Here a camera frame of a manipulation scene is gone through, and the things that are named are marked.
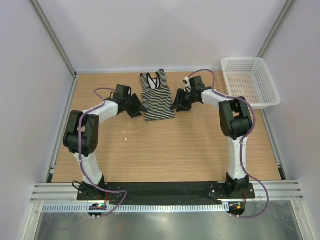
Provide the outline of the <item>black white striped tank top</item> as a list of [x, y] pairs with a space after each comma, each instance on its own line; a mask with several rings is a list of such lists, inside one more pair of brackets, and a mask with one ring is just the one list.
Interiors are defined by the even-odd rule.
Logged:
[[155, 78], [149, 72], [140, 74], [142, 104], [146, 108], [144, 120], [150, 122], [174, 119], [176, 115], [171, 109], [173, 101], [165, 71], [159, 69], [155, 74]]

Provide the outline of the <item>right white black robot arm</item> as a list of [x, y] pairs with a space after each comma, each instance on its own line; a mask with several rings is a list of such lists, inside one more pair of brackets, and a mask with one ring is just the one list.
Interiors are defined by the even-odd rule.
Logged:
[[184, 79], [184, 89], [179, 88], [172, 110], [185, 112], [194, 103], [202, 103], [218, 109], [220, 128], [228, 139], [229, 165], [226, 173], [225, 192], [231, 198], [241, 198], [249, 188], [246, 164], [248, 135], [254, 126], [250, 107], [242, 97], [225, 95], [212, 87], [206, 87], [200, 76]]

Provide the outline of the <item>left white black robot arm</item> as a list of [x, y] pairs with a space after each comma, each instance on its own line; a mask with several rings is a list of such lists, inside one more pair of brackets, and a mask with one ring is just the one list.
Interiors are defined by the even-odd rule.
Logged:
[[107, 189], [96, 155], [99, 127], [106, 120], [123, 112], [135, 118], [147, 111], [137, 94], [132, 93], [130, 86], [118, 84], [108, 98], [103, 98], [98, 93], [99, 90], [107, 88], [100, 87], [93, 91], [101, 99], [101, 103], [87, 110], [71, 111], [63, 136], [63, 145], [77, 159], [82, 172], [82, 182], [77, 188], [77, 199], [81, 201], [101, 200], [107, 194], [124, 198], [127, 196], [125, 190]]

